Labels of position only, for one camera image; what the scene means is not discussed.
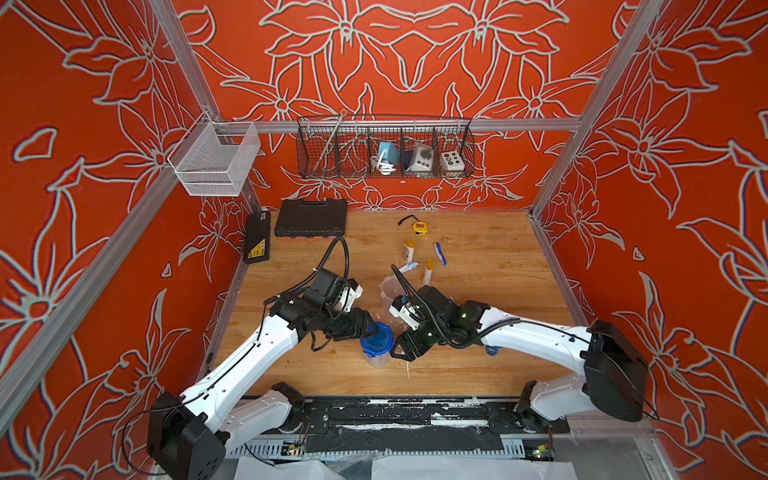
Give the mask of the white bottle yellow cap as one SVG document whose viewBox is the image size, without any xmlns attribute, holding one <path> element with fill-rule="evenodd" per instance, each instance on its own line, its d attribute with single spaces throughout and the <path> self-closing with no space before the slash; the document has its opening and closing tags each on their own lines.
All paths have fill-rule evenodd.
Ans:
<svg viewBox="0 0 768 480">
<path fill-rule="evenodd" d="M 404 240 L 404 262 L 410 263 L 414 259 L 415 241 L 412 238 Z"/>
<path fill-rule="evenodd" d="M 428 258 L 424 262 L 424 270 L 422 274 L 422 284 L 424 286 L 429 286 L 431 284 L 434 269 L 435 269 L 435 260 L 432 258 Z"/>
</svg>

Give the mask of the clear plastic container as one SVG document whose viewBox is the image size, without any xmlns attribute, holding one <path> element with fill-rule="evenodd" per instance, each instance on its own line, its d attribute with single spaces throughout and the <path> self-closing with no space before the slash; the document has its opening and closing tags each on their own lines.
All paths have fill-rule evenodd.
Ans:
<svg viewBox="0 0 768 480">
<path fill-rule="evenodd" d="M 375 369 L 385 368 L 390 360 L 391 356 L 388 352 L 382 353 L 380 355 L 366 356 L 368 365 Z"/>
<path fill-rule="evenodd" d="M 383 311 L 389 316 L 394 318 L 394 315 L 390 313 L 390 307 L 395 299 L 402 297 L 405 294 L 404 289 L 398 279 L 392 275 L 385 278 L 380 284 L 380 298 Z"/>
</svg>

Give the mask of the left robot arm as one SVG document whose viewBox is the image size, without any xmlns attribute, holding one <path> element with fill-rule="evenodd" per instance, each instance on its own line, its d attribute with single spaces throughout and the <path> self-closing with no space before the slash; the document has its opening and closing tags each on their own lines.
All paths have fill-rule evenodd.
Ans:
<svg viewBox="0 0 768 480">
<path fill-rule="evenodd" d="M 146 452 L 172 479 L 209 479 L 228 451 L 253 437 L 299 419 L 303 398 L 276 384 L 242 404 L 241 398 L 284 354 L 316 332 L 330 341 L 367 338 L 379 328 L 355 306 L 359 292 L 338 300 L 302 294 L 277 299 L 262 325 L 217 368 L 181 394 L 161 394 L 148 411 Z"/>
</svg>

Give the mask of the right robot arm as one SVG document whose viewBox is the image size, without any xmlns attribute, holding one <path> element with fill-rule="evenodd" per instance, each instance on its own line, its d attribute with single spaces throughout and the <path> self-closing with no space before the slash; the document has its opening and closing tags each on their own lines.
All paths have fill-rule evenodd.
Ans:
<svg viewBox="0 0 768 480">
<path fill-rule="evenodd" d="M 513 315 L 483 302 L 393 300 L 390 313 L 407 328 L 391 354 L 408 362 L 436 345 L 509 349 L 568 370 L 556 380 L 528 382 L 514 410 L 517 425 L 541 432 L 573 414 L 600 411 L 635 423 L 643 419 L 649 367 L 639 351 L 612 324 L 556 325 Z"/>
</svg>

